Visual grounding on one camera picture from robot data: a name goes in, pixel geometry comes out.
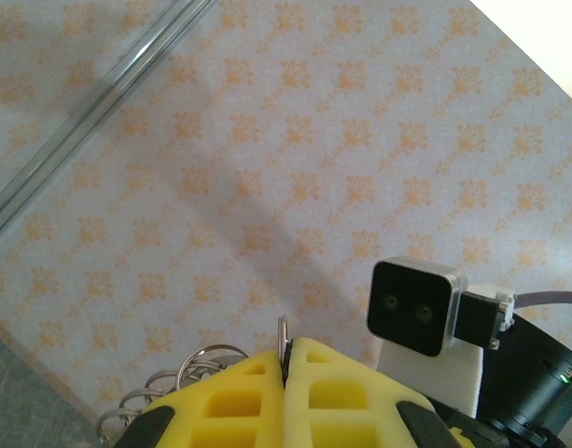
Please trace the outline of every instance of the camera lens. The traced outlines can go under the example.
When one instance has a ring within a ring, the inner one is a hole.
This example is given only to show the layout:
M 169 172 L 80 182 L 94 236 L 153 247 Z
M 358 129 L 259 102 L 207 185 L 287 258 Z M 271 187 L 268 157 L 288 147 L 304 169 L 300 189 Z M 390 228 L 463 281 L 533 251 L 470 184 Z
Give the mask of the camera lens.
M 429 323 L 433 320 L 433 310 L 426 305 L 420 305 L 416 311 L 416 320 L 423 324 Z
M 385 310 L 393 311 L 398 308 L 398 298 L 392 294 L 387 294 L 383 300 L 383 305 Z

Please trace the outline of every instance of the yellow foam pad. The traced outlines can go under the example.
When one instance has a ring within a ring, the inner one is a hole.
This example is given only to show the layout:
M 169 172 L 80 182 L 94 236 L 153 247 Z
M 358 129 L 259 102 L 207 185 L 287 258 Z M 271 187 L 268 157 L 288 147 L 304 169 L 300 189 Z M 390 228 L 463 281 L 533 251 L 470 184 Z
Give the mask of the yellow foam pad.
M 433 411 L 418 392 L 306 338 L 296 338 L 284 394 L 284 448 L 406 448 L 416 444 L 396 403 Z
M 281 378 L 277 352 L 264 352 L 156 399 L 145 412 L 175 410 L 156 448 L 280 448 Z

